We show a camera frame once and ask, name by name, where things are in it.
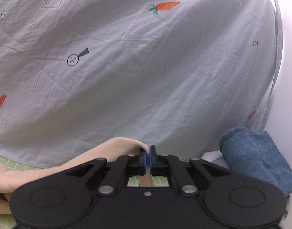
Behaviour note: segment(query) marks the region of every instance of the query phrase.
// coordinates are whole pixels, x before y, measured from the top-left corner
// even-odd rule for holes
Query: blue cloth
[[[222,136],[220,152],[233,171],[269,182],[287,197],[292,192],[292,170],[267,132],[235,127]]]

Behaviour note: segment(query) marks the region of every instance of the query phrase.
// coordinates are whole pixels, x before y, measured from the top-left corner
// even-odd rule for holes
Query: green tiled surface
[[[3,157],[0,157],[0,164],[2,164],[6,170],[22,171],[22,170],[38,169],[35,167],[15,163]],[[166,177],[154,177],[154,183],[156,187],[168,186],[168,181]],[[139,176],[130,177],[128,186],[138,187]],[[16,225],[16,222],[14,221],[14,218],[12,215],[0,214],[0,229],[12,229],[15,225]]]

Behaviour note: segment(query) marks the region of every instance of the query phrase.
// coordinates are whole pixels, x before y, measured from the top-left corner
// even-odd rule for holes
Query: screw
[[[99,191],[100,193],[102,193],[102,194],[110,194],[110,193],[112,193],[112,192],[114,191],[114,188],[111,187],[111,186],[106,185],[106,186],[101,186],[101,187],[98,189],[98,191]]]
[[[152,193],[151,193],[150,191],[145,191],[145,192],[144,192],[144,195],[145,195],[145,196],[152,196]]]
[[[182,187],[182,191],[184,193],[187,193],[187,194],[192,194],[192,193],[195,193],[197,192],[197,187],[193,186],[193,185],[185,185]]]

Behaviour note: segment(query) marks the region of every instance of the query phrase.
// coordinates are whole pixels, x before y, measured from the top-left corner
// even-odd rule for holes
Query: beige cloth
[[[108,162],[113,162],[122,155],[130,153],[138,154],[140,148],[143,148],[147,153],[149,152],[148,146],[142,142],[134,139],[117,137],[112,138],[57,167],[41,170],[6,171],[0,164],[0,193],[3,193],[9,200],[12,192],[26,183],[70,169],[98,157],[105,157]],[[153,184],[153,179],[149,174],[140,179],[140,186],[153,186]],[[0,213],[11,214],[8,201],[0,199]]]

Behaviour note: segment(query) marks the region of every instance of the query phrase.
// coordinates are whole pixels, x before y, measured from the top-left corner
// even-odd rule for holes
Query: white wall
[[[292,0],[279,0],[284,32],[282,66],[273,91],[264,130],[269,132],[292,168]],[[290,212],[283,222],[292,229],[292,194]]]

